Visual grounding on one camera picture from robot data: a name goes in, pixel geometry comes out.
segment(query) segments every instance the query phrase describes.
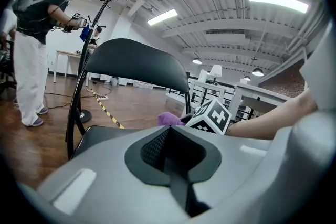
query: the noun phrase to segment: ceiling light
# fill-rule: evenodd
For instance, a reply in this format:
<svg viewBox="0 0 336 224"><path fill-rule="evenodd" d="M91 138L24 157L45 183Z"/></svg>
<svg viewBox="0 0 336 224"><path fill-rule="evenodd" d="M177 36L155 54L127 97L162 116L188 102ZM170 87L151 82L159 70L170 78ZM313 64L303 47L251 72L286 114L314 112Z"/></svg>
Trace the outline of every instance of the ceiling light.
<svg viewBox="0 0 336 224"><path fill-rule="evenodd" d="M162 22L163 20L167 20L169 18L172 18L172 17L175 17L177 16L177 12L176 10L172 9L168 12L165 12L159 16L156 16L155 18L151 19L148 21L149 25L152 26L152 25L155 25L159 22Z"/></svg>
<svg viewBox="0 0 336 224"><path fill-rule="evenodd" d="M257 76L257 77L263 77L264 76L264 72L260 68L256 68L255 70L253 70L252 74Z"/></svg>
<svg viewBox="0 0 336 224"><path fill-rule="evenodd" d="M193 60L193 63L195 63L195 64L197 64L197 65L201 65L201 64L202 64L200 58L195 58L195 59Z"/></svg>
<svg viewBox="0 0 336 224"><path fill-rule="evenodd" d="M280 5L288 8L295 9L299 12L306 13L308 9L308 5L300 2L298 0L250 0L254 2L264 2L264 3L270 3L275 5Z"/></svg>

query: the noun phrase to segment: ceiling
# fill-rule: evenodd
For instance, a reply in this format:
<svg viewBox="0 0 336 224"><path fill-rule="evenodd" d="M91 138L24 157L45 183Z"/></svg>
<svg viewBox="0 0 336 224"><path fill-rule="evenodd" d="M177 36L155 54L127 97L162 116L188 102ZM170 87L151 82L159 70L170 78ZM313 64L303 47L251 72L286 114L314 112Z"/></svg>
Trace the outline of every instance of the ceiling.
<svg viewBox="0 0 336 224"><path fill-rule="evenodd" d="M243 73L255 67L269 73L307 45L322 27L322 1L299 1L309 5L307 13L249 0L127 0L119 4L130 8L128 15L146 20L175 8L177 17L154 28L161 30L168 43L179 44L182 53L200 57L203 69L220 64Z"/></svg>

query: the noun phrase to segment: black t-shirt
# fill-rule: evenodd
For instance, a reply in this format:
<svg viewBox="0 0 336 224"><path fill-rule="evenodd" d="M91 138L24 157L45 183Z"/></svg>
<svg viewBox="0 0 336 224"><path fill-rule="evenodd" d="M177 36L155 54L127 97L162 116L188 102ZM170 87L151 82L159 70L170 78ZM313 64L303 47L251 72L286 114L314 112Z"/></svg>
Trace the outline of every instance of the black t-shirt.
<svg viewBox="0 0 336 224"><path fill-rule="evenodd" d="M46 35L54 26L56 20L48 15L49 5L59 6L61 10L65 10L68 2L65 0L42 0L31 5L26 11L18 15L17 30L25 35L36 38L41 43L46 43Z"/></svg>

